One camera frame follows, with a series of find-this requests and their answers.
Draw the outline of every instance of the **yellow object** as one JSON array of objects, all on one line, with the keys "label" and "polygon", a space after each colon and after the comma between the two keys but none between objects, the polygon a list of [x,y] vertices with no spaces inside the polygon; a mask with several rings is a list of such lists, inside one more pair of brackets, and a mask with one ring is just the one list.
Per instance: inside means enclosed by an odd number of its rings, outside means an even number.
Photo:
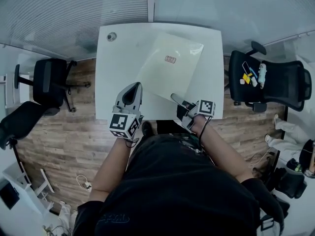
[{"label": "yellow object", "polygon": [[248,77],[246,74],[243,75],[243,80],[245,80],[247,84],[249,84],[251,81],[250,77]]}]

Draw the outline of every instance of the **black office chair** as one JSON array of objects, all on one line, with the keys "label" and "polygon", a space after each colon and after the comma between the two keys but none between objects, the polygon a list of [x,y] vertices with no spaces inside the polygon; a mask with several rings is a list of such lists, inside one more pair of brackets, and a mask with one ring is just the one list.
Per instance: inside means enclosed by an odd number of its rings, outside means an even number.
[{"label": "black office chair", "polygon": [[[304,69],[300,61],[288,63],[260,62],[251,57],[260,52],[266,55],[266,49],[257,42],[252,42],[252,50],[248,53],[233,51],[230,58],[229,71],[224,71],[229,77],[229,84],[224,90],[230,89],[234,105],[239,106],[245,102],[254,112],[263,113],[267,109],[267,102],[278,102],[296,111],[302,111],[304,101],[310,99],[312,94],[312,80],[310,73]],[[244,62],[258,76],[260,63],[266,64],[267,73],[264,88],[260,84],[253,87],[251,84],[240,84],[244,69]]]},{"label": "black office chair", "polygon": [[54,116],[60,111],[65,101],[69,112],[71,108],[66,95],[71,94],[71,88],[88,88],[91,83],[84,85],[67,85],[66,79],[75,61],[67,63],[62,59],[43,59],[36,62],[33,81],[19,76],[19,68],[15,67],[14,87],[19,83],[33,86],[33,99],[37,103],[27,101],[14,112],[6,116],[0,123],[0,147],[5,149],[8,144],[15,144],[14,140],[25,138],[42,116]]}]

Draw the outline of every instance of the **shoe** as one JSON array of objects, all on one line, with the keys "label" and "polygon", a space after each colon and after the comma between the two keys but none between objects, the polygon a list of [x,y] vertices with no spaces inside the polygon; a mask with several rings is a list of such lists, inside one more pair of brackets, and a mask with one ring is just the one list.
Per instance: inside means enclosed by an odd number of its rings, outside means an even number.
[{"label": "shoe", "polygon": [[151,123],[149,123],[148,121],[145,121],[144,123],[142,123],[141,131],[142,131],[143,136],[145,136],[145,137],[154,136]]},{"label": "shoe", "polygon": [[269,139],[271,138],[271,136],[270,135],[265,135],[265,141],[266,141],[266,143],[268,143],[269,142]]},{"label": "shoe", "polygon": [[275,114],[274,116],[274,125],[276,125],[276,120],[279,118],[279,115],[278,114]]}]

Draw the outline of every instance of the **wooden floor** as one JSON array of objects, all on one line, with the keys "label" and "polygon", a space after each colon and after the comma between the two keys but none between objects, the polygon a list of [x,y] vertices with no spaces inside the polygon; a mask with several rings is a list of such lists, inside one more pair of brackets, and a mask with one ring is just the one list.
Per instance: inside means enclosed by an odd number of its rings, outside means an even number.
[{"label": "wooden floor", "polygon": [[[115,141],[108,131],[107,121],[95,119],[95,59],[79,62],[70,72],[68,81],[92,83],[90,88],[72,91],[70,99],[77,112],[69,113],[63,106],[56,116],[42,118],[17,146],[34,187],[43,181],[40,169],[45,170],[55,190],[55,193],[49,193],[48,200],[56,203],[53,208],[56,212],[60,210],[61,200],[72,205],[73,209],[86,202],[89,193],[79,187],[76,177],[82,174],[92,182]],[[275,113],[283,117],[284,107],[270,103],[265,113],[254,114],[246,106],[234,107],[229,92],[226,92],[223,119],[213,120],[211,125],[245,159],[261,154],[249,161],[251,166],[268,149],[264,136],[269,133],[280,137],[272,123]]]}]

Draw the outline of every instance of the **white sneaker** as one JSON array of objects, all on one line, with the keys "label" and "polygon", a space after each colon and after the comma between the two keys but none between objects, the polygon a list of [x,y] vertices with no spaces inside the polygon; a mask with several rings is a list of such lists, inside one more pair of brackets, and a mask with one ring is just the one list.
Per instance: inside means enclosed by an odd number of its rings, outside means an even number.
[{"label": "white sneaker", "polygon": [[271,138],[271,136],[270,135],[265,135],[265,141],[266,141],[266,143],[268,143],[269,142],[269,139]]},{"label": "white sneaker", "polygon": [[276,125],[276,120],[279,119],[279,115],[278,114],[275,114],[274,116],[274,125]]}]

